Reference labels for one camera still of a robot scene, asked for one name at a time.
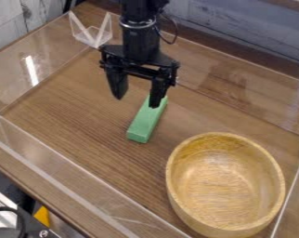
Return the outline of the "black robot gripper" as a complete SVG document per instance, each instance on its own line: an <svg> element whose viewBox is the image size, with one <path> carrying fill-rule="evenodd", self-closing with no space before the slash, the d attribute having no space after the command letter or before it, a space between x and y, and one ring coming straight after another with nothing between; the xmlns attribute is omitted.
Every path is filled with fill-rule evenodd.
<svg viewBox="0 0 299 238"><path fill-rule="evenodd" d="M100 67L107 72L112 93L123 99L130 89L128 76L151 80L150 106L161 106L171 86L177 85L181 62L162 52L162 32L157 23L137 27L122 25L123 44L100 47Z"/></svg>

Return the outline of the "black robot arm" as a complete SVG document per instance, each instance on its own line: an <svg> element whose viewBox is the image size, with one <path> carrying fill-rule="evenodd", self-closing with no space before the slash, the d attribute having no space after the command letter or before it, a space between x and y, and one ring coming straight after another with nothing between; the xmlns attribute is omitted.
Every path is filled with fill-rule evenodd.
<svg viewBox="0 0 299 238"><path fill-rule="evenodd" d="M150 106L158 108L167 91L177 86L181 62L161 48L161 40L173 45L161 30L161 17L170 0L120 0L122 45L103 45L100 67L107 73L112 94L123 99L130 89L128 76L151 80Z"/></svg>

